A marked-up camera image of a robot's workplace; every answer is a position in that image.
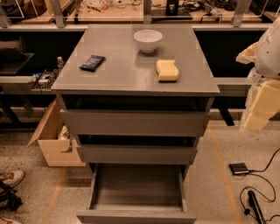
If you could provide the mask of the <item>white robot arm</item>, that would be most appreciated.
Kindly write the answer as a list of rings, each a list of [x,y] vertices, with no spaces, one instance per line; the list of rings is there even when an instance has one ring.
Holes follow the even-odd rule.
[[[252,87],[241,118],[241,131],[253,136],[280,110],[280,18],[257,42],[240,52],[236,60],[254,63],[247,77]]]

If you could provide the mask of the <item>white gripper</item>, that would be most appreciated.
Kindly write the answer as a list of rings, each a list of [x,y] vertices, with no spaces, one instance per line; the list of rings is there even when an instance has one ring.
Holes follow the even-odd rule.
[[[240,52],[236,61],[248,64],[255,60],[257,42]],[[255,99],[249,106],[248,115],[243,124],[246,131],[259,132],[280,110],[280,80],[268,80],[257,89]]]

